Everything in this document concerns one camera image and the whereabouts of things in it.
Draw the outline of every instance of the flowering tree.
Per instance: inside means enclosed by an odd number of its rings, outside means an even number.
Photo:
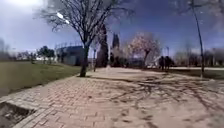
[[[159,40],[152,33],[139,33],[132,40],[130,47],[135,54],[143,55],[144,65],[149,55],[155,57],[160,53]]]

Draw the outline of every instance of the paved walkway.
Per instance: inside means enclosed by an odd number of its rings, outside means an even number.
[[[107,68],[2,97],[36,112],[14,128],[223,128],[224,83]]]
[[[171,69],[180,69],[180,70],[201,70],[200,67],[171,67]],[[223,71],[224,68],[223,67],[205,67],[205,70],[211,70],[211,71]]]

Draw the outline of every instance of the blue sky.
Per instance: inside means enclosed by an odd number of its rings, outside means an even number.
[[[54,48],[63,42],[79,42],[79,37],[72,29],[52,32],[51,26],[43,19],[35,18],[35,10],[41,6],[41,0],[29,0],[29,3],[19,1],[0,0],[0,37],[16,51],[33,51],[43,45]],[[197,49],[196,24],[192,14],[175,14],[169,1],[135,1],[132,7],[136,12],[131,19],[121,19],[121,22],[110,24],[108,43],[111,44],[113,32],[119,34],[121,42],[130,41],[137,32],[152,32],[164,47],[170,47],[171,54],[181,50],[186,40],[190,40]],[[198,14],[205,48],[224,47],[221,22],[208,13],[198,11]]]

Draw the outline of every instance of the blue building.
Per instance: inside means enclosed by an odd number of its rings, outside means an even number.
[[[81,66],[84,57],[82,46],[68,46],[56,49],[57,61],[72,66]]]

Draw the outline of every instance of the green lawn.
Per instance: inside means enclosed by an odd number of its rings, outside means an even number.
[[[76,75],[80,67],[30,62],[0,62],[0,96]]]
[[[150,69],[150,70],[161,72],[161,70],[159,70],[159,69]],[[196,69],[194,69],[194,70],[190,70],[190,69],[170,69],[169,72],[170,73],[176,73],[176,74],[189,75],[189,76],[197,76],[197,77],[201,76],[201,70],[200,69],[198,69],[198,70],[196,70]],[[209,79],[223,80],[224,79],[224,70],[205,70],[204,77],[209,78]]]

